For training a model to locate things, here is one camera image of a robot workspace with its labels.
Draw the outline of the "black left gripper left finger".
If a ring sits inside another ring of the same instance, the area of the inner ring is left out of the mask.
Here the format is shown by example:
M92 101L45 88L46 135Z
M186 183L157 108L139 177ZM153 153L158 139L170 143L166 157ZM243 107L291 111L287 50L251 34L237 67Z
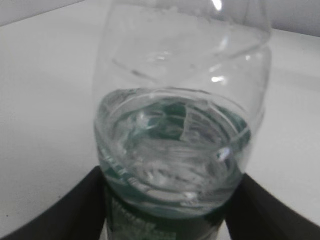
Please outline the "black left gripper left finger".
M3 240L98 240L105 222L104 177L94 167L52 207Z

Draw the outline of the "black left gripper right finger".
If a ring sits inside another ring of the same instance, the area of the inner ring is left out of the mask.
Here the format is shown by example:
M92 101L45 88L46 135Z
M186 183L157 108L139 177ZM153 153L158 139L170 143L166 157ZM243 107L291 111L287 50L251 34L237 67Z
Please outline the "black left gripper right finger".
M320 227L245 174L226 215L232 240L318 240Z

